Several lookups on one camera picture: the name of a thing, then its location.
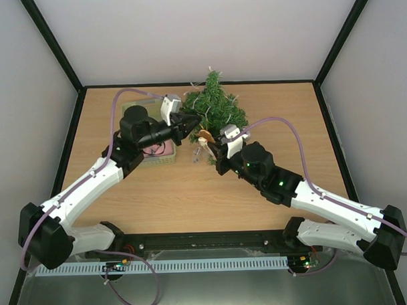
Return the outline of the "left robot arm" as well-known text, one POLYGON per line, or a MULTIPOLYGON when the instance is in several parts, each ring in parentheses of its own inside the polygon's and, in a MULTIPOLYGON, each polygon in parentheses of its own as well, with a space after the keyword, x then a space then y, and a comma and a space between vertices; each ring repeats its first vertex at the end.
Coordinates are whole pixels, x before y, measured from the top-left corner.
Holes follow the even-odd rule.
POLYGON ((202 120, 199 115, 169 113, 161 121, 143 106, 125 110, 102 156, 77 181, 55 197, 20 212, 18 243, 48 269, 87 251, 107 250, 117 230, 110 223, 74 228, 76 219, 107 189, 125 179, 143 160, 144 149, 171 140, 180 145, 202 120))

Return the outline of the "brown gingerbread ornament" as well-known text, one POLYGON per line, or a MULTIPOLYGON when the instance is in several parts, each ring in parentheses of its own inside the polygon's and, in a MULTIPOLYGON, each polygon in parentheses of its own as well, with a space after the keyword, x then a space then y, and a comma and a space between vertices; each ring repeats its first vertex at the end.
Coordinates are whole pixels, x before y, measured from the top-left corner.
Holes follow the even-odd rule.
POLYGON ((207 130, 201 129, 197 133, 197 137, 198 137, 198 142, 202 146, 202 148, 205 151, 207 151, 210 156, 214 157, 214 154, 213 154, 212 150, 208 146, 208 143, 214 143, 215 142, 212 134, 207 130))

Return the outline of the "small green christmas tree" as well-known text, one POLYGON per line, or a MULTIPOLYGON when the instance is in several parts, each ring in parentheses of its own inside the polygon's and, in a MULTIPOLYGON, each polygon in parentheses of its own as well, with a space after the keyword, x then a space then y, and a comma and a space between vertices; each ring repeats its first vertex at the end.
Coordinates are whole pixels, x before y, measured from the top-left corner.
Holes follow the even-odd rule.
POLYGON ((197 114, 202 117, 200 124, 189 135, 193 148, 192 162, 198 163, 205 159, 213 165, 215 158, 210 156, 198 142, 199 130, 209 131, 213 138, 220 134, 220 129, 226 125, 235 124, 242 129, 249 125, 247 114, 238 106, 238 96, 227 92, 221 82, 222 75, 211 70, 206 78, 203 88, 194 87, 194 90, 185 92, 185 101, 180 107, 183 114, 197 114))

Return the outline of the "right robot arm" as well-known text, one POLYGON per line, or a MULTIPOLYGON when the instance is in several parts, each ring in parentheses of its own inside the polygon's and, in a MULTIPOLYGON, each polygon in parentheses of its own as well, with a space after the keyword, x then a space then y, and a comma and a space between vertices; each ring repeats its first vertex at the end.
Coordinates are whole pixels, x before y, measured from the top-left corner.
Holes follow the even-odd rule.
POLYGON ((209 148, 220 175, 233 171, 269 202, 315 213, 329 221, 319 224, 292 217, 284 231, 284 243, 290 250, 321 245, 352 251, 384 270, 397 269, 406 231, 399 208, 366 206, 314 187, 301 175, 275 165, 273 155, 258 142, 241 146, 212 143, 209 148))

